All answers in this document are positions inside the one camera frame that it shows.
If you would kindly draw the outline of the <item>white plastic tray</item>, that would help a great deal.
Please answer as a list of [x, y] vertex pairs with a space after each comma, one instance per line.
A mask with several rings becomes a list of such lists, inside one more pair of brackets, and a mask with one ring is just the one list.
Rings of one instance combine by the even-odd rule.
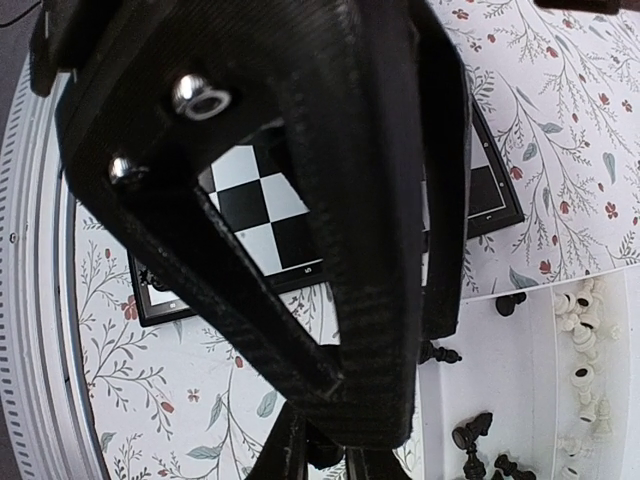
[[414, 479], [460, 479], [453, 432], [492, 414], [477, 455], [539, 479], [639, 475], [639, 271], [465, 302], [445, 343], [460, 360], [418, 370], [411, 439], [398, 458]]

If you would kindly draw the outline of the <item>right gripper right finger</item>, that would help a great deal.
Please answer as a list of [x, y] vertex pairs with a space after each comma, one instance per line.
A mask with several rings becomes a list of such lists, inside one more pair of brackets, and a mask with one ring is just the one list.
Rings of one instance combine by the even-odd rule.
[[346, 448], [346, 474], [348, 480], [396, 480], [403, 478], [392, 450]]

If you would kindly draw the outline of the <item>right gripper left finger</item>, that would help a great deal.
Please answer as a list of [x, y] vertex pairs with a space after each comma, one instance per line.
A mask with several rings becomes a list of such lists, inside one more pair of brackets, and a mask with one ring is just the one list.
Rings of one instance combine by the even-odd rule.
[[308, 478], [306, 419], [286, 402], [257, 460], [257, 478]]

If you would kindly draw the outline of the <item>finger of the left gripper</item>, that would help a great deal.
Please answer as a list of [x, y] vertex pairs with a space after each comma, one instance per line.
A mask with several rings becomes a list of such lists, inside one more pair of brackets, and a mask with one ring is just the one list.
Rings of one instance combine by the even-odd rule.
[[290, 400], [329, 399], [343, 375], [293, 317], [198, 185], [190, 167], [67, 155], [70, 190], [134, 256]]
[[338, 346], [282, 320], [281, 392], [335, 443], [411, 431], [419, 343], [457, 326], [470, 94], [423, 1], [288, 1], [279, 103], [333, 291]]

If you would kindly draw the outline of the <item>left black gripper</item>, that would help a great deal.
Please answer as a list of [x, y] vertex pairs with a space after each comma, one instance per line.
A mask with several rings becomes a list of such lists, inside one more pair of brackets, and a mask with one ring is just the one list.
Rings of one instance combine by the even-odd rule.
[[149, 209], [279, 121], [297, 186], [351, 159], [360, 116], [353, 1], [47, 1], [31, 86], [57, 109], [73, 193], [93, 210]]

